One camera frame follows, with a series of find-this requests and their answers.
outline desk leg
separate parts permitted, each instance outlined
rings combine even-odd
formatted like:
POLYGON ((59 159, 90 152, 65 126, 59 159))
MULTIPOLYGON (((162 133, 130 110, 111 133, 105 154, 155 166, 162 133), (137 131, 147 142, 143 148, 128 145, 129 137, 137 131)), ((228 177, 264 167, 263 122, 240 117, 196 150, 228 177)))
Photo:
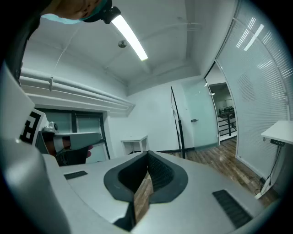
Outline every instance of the desk leg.
POLYGON ((126 148, 125 148, 125 144, 124 144, 123 141, 121 141, 121 143, 122 143, 122 148, 123 148, 123 150, 124 150, 124 156, 126 156, 126 148))
POLYGON ((257 195, 255 195, 256 199, 259 199, 261 196, 263 196, 267 191, 269 191, 270 188, 273 187, 273 185, 275 184, 281 170, 282 170, 282 166, 284 164, 284 160, 285 160, 285 154, 282 154, 282 152, 280 152, 278 161, 276 163, 276 166, 274 168, 274 170, 272 171, 271 174, 271 185, 270 185, 270 179, 267 179, 261 192, 258 193, 257 195))
POLYGON ((140 148, 141 148, 141 152, 143 152, 142 142, 141 142, 141 141, 139 141, 139 146, 140 146, 140 148))
POLYGON ((134 151, 134 143, 133 142, 131 142, 131 148, 132 148, 132 153, 135 153, 135 151, 134 151))

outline window blind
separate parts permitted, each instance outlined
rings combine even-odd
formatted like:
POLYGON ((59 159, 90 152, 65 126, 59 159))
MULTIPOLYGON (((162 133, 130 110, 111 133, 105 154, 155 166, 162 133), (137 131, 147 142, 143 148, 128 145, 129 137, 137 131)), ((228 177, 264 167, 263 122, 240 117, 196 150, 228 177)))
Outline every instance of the window blind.
POLYGON ((242 1, 217 56, 237 112, 237 157, 267 177, 277 147, 261 133, 293 117, 293 66, 286 46, 268 19, 242 1))

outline black vent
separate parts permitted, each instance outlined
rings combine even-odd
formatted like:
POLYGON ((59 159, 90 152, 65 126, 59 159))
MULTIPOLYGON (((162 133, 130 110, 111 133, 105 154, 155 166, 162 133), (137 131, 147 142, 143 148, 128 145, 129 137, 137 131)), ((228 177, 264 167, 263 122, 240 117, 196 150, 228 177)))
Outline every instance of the black vent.
POLYGON ((235 228, 240 228, 252 219, 226 190, 216 191, 212 194, 234 224, 235 228))
POLYGON ((154 192, 165 187, 174 178, 171 167, 150 154, 148 155, 148 172, 152 178, 154 192))
POLYGON ((70 180, 70 179, 74 179, 74 178, 85 176, 85 175, 87 175, 87 173, 84 170, 82 170, 82 171, 73 172, 70 174, 65 174, 64 177, 65 179, 70 180))

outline window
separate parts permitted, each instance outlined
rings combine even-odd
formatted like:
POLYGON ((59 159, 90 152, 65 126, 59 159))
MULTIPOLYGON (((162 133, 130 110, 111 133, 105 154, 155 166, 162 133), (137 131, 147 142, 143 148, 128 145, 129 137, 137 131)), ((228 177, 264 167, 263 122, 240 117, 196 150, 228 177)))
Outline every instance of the window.
POLYGON ((86 163, 95 163, 110 159, 105 130, 103 125, 103 114, 94 112, 77 112, 51 109, 38 109, 46 114, 49 122, 55 122, 60 133, 87 133, 98 132, 101 141, 91 149, 92 155, 87 158, 86 163))

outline ceiling light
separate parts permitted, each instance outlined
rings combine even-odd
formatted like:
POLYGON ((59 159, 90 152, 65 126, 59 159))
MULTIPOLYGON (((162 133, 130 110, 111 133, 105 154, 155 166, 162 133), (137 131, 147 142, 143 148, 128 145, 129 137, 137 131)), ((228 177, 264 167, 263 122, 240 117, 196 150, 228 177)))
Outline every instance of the ceiling light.
POLYGON ((252 43, 255 41, 255 39, 257 38, 257 36, 260 34, 260 32, 262 31, 262 29, 264 28, 263 24, 261 24, 259 26, 259 28, 256 30, 255 35, 252 37, 252 39, 250 40, 250 42, 248 42, 247 46, 244 48, 245 51, 247 51, 249 49, 249 47, 252 45, 252 43))
POLYGON ((138 41, 137 37, 135 36, 125 19, 122 16, 117 16, 115 19, 112 20, 112 23, 126 38, 134 51, 137 53, 138 57, 141 59, 141 61, 146 60, 146 52, 144 51, 143 47, 141 46, 140 42, 138 41))

